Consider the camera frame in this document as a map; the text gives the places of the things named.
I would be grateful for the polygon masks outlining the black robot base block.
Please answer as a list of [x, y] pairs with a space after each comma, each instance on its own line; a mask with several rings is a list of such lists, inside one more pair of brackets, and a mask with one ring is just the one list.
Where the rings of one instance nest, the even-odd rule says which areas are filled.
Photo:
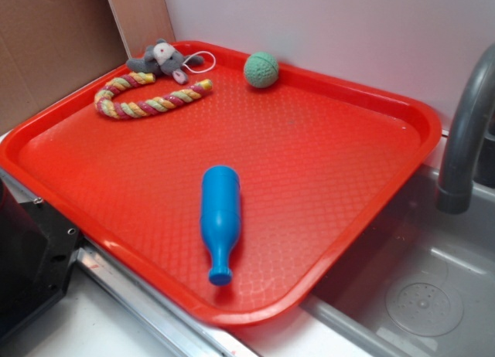
[[17, 202], [1, 183], [1, 342], [67, 293], [79, 227], [47, 202]]

